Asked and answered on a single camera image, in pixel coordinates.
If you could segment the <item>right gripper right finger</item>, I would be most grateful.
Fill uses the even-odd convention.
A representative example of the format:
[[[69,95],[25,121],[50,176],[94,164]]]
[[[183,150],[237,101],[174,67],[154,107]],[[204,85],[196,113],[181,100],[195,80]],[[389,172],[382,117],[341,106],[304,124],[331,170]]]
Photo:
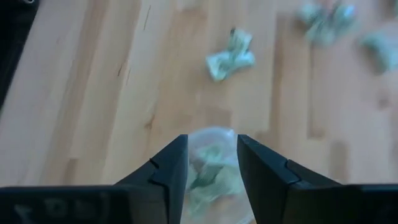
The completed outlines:
[[[237,154],[241,177],[257,223],[282,223],[288,192],[292,189],[339,185],[245,134],[238,135]]]

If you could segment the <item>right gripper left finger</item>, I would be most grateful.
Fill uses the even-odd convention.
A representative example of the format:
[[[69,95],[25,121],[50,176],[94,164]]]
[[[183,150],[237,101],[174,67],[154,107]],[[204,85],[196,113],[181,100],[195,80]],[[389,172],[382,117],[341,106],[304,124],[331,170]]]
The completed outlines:
[[[117,182],[125,199],[115,223],[179,224],[188,173],[188,136],[181,134]]]

